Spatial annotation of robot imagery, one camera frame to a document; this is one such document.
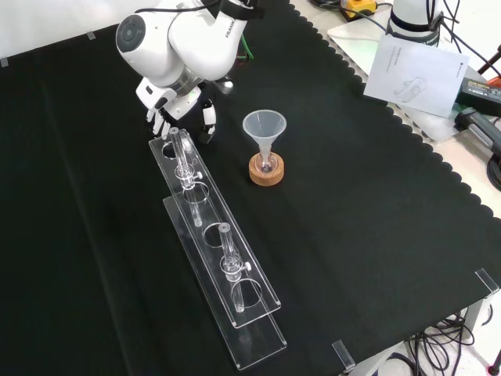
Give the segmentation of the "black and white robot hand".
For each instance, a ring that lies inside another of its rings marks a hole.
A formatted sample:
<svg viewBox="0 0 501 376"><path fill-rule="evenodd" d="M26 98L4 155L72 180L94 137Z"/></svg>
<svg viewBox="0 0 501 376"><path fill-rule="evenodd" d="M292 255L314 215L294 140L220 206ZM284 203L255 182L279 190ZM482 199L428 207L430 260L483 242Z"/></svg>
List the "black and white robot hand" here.
<svg viewBox="0 0 501 376"><path fill-rule="evenodd" d="M202 88L196 85L186 94L177 93L172 88L156 87L150 80L143 78L135 90L136 95L146 107L146 120L151 124L153 137L166 136L170 128L198 106L204 123L199 132L199 141L208 144L216 129L217 115L213 102L202 97Z"/></svg>

